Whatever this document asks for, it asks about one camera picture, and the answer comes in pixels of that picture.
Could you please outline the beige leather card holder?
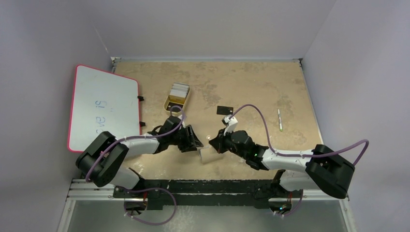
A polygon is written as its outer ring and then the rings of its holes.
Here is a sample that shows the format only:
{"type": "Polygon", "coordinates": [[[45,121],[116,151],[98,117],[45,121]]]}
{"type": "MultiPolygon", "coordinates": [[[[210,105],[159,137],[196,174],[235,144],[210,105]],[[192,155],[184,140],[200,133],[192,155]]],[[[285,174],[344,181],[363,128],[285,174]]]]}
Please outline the beige leather card holder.
{"type": "Polygon", "coordinates": [[[198,149],[198,154],[201,164],[208,164],[224,158],[223,154],[217,152],[217,150],[211,145],[206,145],[198,149]]]}

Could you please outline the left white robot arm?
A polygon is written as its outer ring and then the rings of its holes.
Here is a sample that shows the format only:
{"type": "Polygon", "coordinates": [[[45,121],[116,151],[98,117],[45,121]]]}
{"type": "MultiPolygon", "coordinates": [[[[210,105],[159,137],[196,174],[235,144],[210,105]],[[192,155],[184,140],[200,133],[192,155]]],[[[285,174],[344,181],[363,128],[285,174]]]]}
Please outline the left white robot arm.
{"type": "Polygon", "coordinates": [[[171,145],[182,153],[204,146],[182,117],[170,116],[163,125],[143,135],[117,139],[108,131],[101,132],[75,164],[86,176],[86,181],[98,187],[107,184],[125,187],[131,197],[137,198],[144,193],[142,178],[131,168],[122,167],[123,161],[143,154],[158,154],[171,145]]]}

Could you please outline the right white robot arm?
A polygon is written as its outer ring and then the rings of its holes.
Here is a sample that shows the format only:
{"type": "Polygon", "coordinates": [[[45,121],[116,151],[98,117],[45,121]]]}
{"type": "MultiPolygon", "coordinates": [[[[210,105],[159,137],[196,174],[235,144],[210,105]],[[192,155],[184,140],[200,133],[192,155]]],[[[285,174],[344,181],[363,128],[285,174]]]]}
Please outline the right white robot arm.
{"type": "Polygon", "coordinates": [[[355,171],[355,166],[339,154],[323,157],[331,151],[325,145],[305,151],[278,150],[275,154],[269,147],[253,142],[244,130],[220,130],[209,144],[219,154],[229,151],[241,157],[255,170],[282,170],[283,174],[271,184],[272,192],[279,197],[289,191],[320,189],[344,199],[355,171]]]}

